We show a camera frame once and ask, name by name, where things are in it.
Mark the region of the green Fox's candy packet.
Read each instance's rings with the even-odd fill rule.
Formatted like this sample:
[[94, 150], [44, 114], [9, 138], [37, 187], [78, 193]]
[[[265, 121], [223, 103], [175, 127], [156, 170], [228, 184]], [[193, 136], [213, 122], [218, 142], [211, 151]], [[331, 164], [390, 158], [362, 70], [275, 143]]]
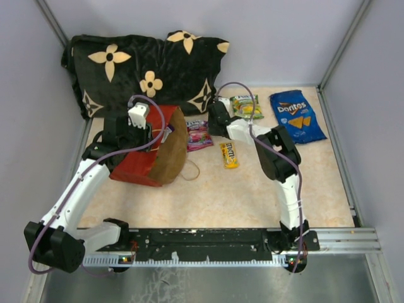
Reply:
[[250, 119], [251, 114], [253, 119], [263, 119], [264, 115], [259, 105], [258, 95], [254, 94], [254, 101], [250, 95], [236, 95], [230, 97], [233, 114], [243, 119]]

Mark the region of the yellow M&M's packet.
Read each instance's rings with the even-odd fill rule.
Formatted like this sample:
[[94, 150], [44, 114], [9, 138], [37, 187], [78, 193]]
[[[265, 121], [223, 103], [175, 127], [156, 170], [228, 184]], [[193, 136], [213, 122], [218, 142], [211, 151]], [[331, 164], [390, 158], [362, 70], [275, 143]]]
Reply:
[[239, 166], [233, 142], [220, 143], [223, 164], [226, 169], [236, 169]]

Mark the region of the red brown paper bag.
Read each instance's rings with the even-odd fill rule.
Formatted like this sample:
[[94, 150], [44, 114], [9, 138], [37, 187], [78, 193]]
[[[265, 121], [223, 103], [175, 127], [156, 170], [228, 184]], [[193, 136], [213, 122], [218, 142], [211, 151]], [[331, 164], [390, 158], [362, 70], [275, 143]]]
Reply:
[[182, 171], [187, 158], [188, 132], [184, 114], [180, 107], [160, 107], [165, 126], [172, 126], [173, 132], [162, 141], [158, 140], [151, 150], [132, 151], [111, 172], [114, 181], [160, 187], [174, 182]]

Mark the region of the blue Doritos chip bag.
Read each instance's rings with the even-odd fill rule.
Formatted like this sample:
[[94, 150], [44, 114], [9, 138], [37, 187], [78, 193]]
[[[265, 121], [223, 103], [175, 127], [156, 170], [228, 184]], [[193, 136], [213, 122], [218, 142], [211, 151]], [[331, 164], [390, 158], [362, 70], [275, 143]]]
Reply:
[[301, 90], [274, 93], [269, 101], [279, 125], [286, 128], [294, 143], [308, 144], [326, 139], [316, 113]]

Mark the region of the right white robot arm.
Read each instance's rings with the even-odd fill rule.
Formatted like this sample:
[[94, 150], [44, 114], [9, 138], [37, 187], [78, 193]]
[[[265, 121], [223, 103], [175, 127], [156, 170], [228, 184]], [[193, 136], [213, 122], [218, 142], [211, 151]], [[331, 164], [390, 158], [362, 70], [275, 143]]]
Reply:
[[226, 105], [216, 101], [208, 106], [208, 131], [213, 136], [255, 146], [262, 171], [276, 184], [283, 245], [291, 250], [299, 248], [309, 224], [302, 209], [301, 157], [286, 128], [258, 126], [232, 117]]

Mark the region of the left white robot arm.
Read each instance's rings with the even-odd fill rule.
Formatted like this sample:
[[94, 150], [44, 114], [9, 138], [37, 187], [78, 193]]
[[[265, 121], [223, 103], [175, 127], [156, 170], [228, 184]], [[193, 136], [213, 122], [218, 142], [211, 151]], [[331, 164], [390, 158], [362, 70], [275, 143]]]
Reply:
[[80, 230], [78, 224], [98, 188], [129, 152], [150, 150], [156, 140], [152, 125], [139, 114], [108, 117], [86, 147], [75, 176], [39, 222], [28, 222], [23, 234], [29, 249], [28, 268], [36, 275], [54, 269], [72, 273], [85, 256], [107, 246], [130, 246], [129, 225], [107, 218]]

